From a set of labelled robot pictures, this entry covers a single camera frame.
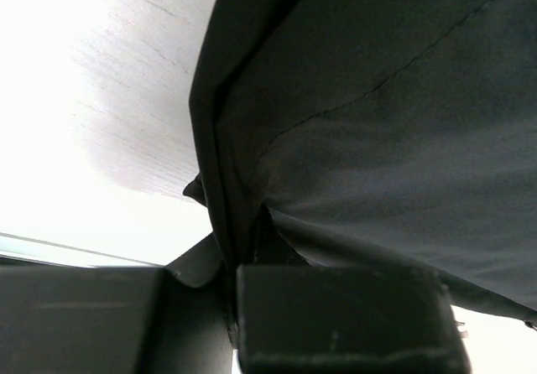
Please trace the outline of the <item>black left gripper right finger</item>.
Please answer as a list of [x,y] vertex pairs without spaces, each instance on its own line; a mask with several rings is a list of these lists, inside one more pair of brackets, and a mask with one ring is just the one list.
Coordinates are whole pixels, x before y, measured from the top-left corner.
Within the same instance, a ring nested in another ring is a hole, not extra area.
[[262,208],[237,270],[245,373],[468,373],[446,291],[422,269],[309,265]]

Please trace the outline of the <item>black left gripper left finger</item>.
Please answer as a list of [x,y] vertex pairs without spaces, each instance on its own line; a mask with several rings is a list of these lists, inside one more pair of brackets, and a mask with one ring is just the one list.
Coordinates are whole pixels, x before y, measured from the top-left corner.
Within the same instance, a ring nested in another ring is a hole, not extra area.
[[209,235],[164,267],[139,373],[230,373],[227,272]]

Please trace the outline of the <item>black shorts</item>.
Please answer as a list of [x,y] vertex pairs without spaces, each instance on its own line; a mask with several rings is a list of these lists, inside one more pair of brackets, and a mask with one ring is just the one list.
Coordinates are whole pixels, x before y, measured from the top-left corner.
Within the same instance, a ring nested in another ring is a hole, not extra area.
[[190,114],[227,266],[267,211],[309,262],[535,324],[536,0],[216,0]]

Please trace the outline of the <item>aluminium table edge rail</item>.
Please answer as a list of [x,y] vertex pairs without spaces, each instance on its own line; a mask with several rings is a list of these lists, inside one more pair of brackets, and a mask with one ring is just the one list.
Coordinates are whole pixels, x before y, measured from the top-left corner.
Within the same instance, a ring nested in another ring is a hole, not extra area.
[[90,251],[24,236],[1,233],[1,256],[27,262],[81,268],[155,267],[163,263],[147,262],[105,252]]

